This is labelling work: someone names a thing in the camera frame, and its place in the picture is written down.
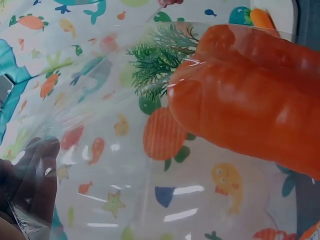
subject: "hand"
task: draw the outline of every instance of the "hand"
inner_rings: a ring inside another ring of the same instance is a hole
[[[33,229],[39,239],[49,239],[57,193],[56,157],[59,150],[60,143],[56,138],[34,138],[17,164],[12,165],[10,161],[0,159],[1,239],[25,240],[7,199],[18,216],[22,211],[32,221],[43,225],[39,231]]]
[[[164,8],[168,5],[182,4],[184,0],[158,0],[159,4]]]

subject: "finger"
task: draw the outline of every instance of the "finger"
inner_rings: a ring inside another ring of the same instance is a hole
[[[3,184],[8,174],[12,171],[12,164],[9,160],[0,159],[0,184]]]
[[[5,240],[26,240],[25,236],[15,226],[0,217],[0,236]]]
[[[29,168],[33,156],[38,148],[39,141],[40,138],[34,138],[29,142],[25,148],[23,157],[12,168],[12,171],[8,173],[3,186],[10,200],[16,195],[16,192],[27,173],[27,169]]]
[[[51,226],[57,194],[56,159],[43,158],[36,169],[36,185],[30,214]]]
[[[45,153],[45,151],[48,151],[48,149],[46,149],[47,144],[43,141],[37,144],[36,151],[31,157],[31,161],[28,165],[28,168],[26,169],[23,180],[13,198],[10,199],[15,205],[18,205],[26,212],[29,212],[32,201],[34,199],[38,177],[37,168],[39,168],[39,164],[41,163],[42,155],[47,154]]]

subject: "bell pepper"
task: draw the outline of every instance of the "bell pepper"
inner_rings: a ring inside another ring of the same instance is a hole
[[[188,132],[320,180],[319,52],[247,26],[212,26],[167,97]]]

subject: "plastic bag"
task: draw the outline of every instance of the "plastic bag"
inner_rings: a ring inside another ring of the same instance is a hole
[[[168,82],[208,27],[115,28],[120,47],[56,89],[68,101],[43,109],[30,137],[60,142],[51,240],[295,239],[291,171],[187,132],[168,108]],[[43,239],[50,222],[9,200],[22,232]]]

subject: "dill sprig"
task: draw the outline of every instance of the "dill sprig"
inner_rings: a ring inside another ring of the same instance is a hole
[[[167,94],[170,77],[184,59],[184,56],[171,48],[144,42],[127,54],[136,58],[136,61],[131,62],[137,69],[132,74],[135,93],[150,100]]]
[[[148,34],[154,42],[141,42],[127,52],[134,56],[132,74],[135,93],[154,101],[167,94],[169,80],[184,59],[195,53],[198,40],[192,27],[185,34],[175,25],[160,26]]]

